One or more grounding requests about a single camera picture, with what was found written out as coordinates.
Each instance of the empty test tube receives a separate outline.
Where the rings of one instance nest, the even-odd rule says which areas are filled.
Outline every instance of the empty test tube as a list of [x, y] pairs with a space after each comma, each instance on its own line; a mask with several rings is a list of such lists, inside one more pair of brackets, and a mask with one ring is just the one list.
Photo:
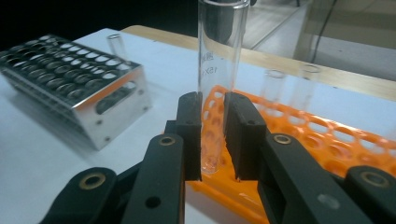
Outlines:
[[283, 84], [285, 83], [285, 74], [278, 70], [267, 70], [264, 75], [264, 84], [262, 86], [262, 109], [268, 115], [276, 114], [276, 105], [279, 103]]
[[111, 52], [117, 57], [128, 61], [128, 55], [123, 45], [122, 37], [119, 34], [110, 35], [107, 37], [108, 45], [110, 46]]
[[314, 94], [319, 74], [320, 68], [315, 65], [303, 64], [300, 67], [294, 92], [291, 96], [291, 107], [299, 111], [306, 111]]

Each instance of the table surface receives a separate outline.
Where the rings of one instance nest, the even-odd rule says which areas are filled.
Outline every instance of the table surface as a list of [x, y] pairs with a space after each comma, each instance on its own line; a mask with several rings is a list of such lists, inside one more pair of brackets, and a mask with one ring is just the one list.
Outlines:
[[[163, 131], [168, 119], [176, 117], [178, 97], [196, 91], [196, 38], [131, 26], [122, 32], [104, 29], [76, 42], [110, 52], [106, 36], [115, 33], [123, 37], [130, 60], [144, 65], [153, 107], [101, 151], [87, 148], [86, 142], [56, 118], [47, 116], [46, 111], [34, 102], [18, 94], [0, 76], [0, 223], [39, 222], [67, 181], [83, 170], [100, 166], [119, 174], [141, 161], [149, 140]], [[291, 59], [243, 49], [240, 71], [244, 71], [246, 76], [238, 79], [241, 82], [239, 87], [242, 90], [254, 89], [252, 82], [265, 68], [293, 75], [300, 64]], [[321, 81], [324, 84], [318, 86], [320, 97], [313, 99], [316, 113], [374, 131], [377, 121], [367, 119], [367, 114], [360, 117], [359, 113], [372, 113], [371, 109], [378, 107], [373, 113], [383, 118], [394, 117], [394, 82], [331, 68], [322, 69], [325, 76]], [[332, 104], [341, 104], [338, 103], [340, 98], [348, 99], [345, 106], [356, 107], [356, 111], [334, 112]], [[381, 110], [383, 106], [389, 111]], [[395, 124], [396, 120], [389, 122], [384, 119], [383, 125], [387, 122]], [[186, 223], [244, 222], [225, 207], [187, 187]]]

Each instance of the wooden table edge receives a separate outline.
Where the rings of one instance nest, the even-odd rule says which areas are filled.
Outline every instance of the wooden table edge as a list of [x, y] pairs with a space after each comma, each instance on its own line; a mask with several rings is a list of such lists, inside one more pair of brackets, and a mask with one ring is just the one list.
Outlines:
[[[180, 35], [141, 25], [129, 26], [121, 31], [185, 49], [198, 50], [198, 39], [196, 37]], [[298, 68], [304, 63], [250, 49], [242, 49], [241, 62], [263, 68], [280, 70], [290, 75], [296, 75], [298, 73]], [[319, 65], [319, 67], [322, 69], [322, 76], [320, 76], [319, 79], [322, 83], [345, 90], [357, 91], [396, 101], [396, 82], [394, 81], [377, 77], [368, 77], [321, 65]]]

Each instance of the glass test tube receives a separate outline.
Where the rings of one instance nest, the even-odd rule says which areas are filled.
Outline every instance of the glass test tube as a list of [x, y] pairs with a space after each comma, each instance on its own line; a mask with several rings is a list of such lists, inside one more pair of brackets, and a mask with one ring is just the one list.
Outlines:
[[299, 69], [298, 78], [291, 96], [290, 106], [305, 112], [314, 94], [320, 74], [320, 68], [312, 64], [303, 64]]
[[278, 70], [265, 72], [262, 86], [263, 106], [260, 108], [270, 116], [276, 116], [276, 105], [279, 103], [286, 75]]
[[218, 170], [223, 148], [222, 116], [227, 108], [210, 108], [221, 108], [224, 93], [233, 89], [249, 0], [198, 2], [198, 91], [203, 96], [201, 168], [213, 174]]
[[123, 45], [122, 37], [119, 34], [108, 36], [107, 42], [110, 46], [111, 53], [123, 59], [124, 61], [128, 61], [128, 55]]
[[131, 63], [128, 61], [128, 54], [126, 53], [122, 37], [119, 34], [109, 35], [107, 42], [110, 46], [111, 53], [120, 58], [120, 65], [117, 68], [121, 71], [131, 69]]

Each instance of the metal bolt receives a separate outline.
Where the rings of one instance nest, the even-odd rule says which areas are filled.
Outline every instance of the metal bolt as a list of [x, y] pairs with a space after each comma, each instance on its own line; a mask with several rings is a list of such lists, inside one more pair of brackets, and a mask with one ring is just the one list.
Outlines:
[[291, 143], [291, 138], [283, 134], [274, 135], [274, 140], [282, 145], [288, 145]]
[[85, 175], [80, 181], [79, 181], [79, 187], [81, 189], [96, 189], [100, 187], [103, 183], [106, 181], [106, 176], [102, 173], [91, 173]]
[[160, 139], [160, 145], [161, 146], [171, 146], [175, 142], [176, 142], [175, 138], [169, 137], [169, 136], [165, 136], [165, 137]]
[[379, 188], [386, 189], [390, 186], [389, 181], [384, 176], [374, 172], [369, 172], [369, 171], [361, 172], [361, 178], [365, 182]]

